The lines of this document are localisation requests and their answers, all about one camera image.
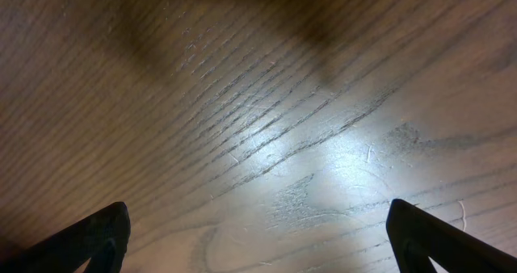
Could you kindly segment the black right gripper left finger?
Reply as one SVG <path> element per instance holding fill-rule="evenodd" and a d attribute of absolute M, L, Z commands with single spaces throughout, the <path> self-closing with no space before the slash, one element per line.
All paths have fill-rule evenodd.
<path fill-rule="evenodd" d="M 131 233 L 125 203 L 115 202 L 1 262 L 2 272 L 119 273 Z"/>

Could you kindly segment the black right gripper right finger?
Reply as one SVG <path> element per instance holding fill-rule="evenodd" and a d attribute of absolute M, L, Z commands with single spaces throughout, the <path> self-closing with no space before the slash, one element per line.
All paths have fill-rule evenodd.
<path fill-rule="evenodd" d="M 386 230 L 401 272 L 515 272 L 516 258 L 403 199 L 389 207 Z"/>

